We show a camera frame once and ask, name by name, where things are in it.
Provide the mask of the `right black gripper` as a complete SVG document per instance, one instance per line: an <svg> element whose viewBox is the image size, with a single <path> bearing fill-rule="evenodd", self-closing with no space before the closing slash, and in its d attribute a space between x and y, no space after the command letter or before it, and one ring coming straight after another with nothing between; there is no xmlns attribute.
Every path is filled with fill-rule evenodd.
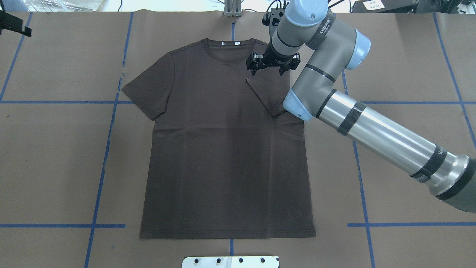
<svg viewBox="0 0 476 268"><path fill-rule="evenodd" d="M269 45L263 54L253 51L246 60L246 67L247 70L251 71L252 75L265 68L278 67L279 75L283 75L287 71L295 70L300 63L299 53L282 55Z"/></svg>

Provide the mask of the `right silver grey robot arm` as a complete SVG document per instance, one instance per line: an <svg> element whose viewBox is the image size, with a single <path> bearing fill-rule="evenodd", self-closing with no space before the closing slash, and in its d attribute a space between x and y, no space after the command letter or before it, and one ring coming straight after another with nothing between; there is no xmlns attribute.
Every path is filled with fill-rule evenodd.
<svg viewBox="0 0 476 268"><path fill-rule="evenodd" d="M299 65L301 46L314 51L284 98L286 111L323 121L427 185L437 199L475 212L475 159L448 152L333 87L343 70L357 68L368 55L366 36L337 19L325 0L291 0L270 27L265 52L246 61L252 75L268 67L283 75Z"/></svg>

